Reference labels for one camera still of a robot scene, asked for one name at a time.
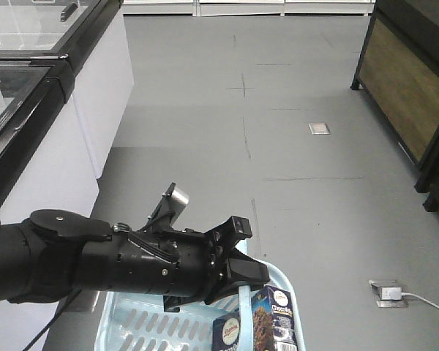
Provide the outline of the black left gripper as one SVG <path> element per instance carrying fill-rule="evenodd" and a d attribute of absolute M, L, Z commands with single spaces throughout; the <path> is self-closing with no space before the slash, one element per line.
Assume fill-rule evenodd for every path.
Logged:
<path fill-rule="evenodd" d="M 232 216 L 200 233 L 174 230 L 156 223 L 121 234 L 111 273 L 111 289 L 161 295 L 165 310 L 174 312 L 194 302 L 211 304 L 241 286 L 270 282 L 266 264 L 236 248 L 251 238 L 249 220 Z"/>

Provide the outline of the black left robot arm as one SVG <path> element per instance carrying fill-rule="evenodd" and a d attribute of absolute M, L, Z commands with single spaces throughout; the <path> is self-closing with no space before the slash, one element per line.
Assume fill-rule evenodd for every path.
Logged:
<path fill-rule="evenodd" d="M 232 216 L 201 233 L 175 230 L 174 211 L 139 230 L 62 210 L 0 223 L 0 301 L 53 303 L 79 290 L 160 295 L 167 312 L 269 282 L 267 267 L 243 254 L 252 231 Z"/>

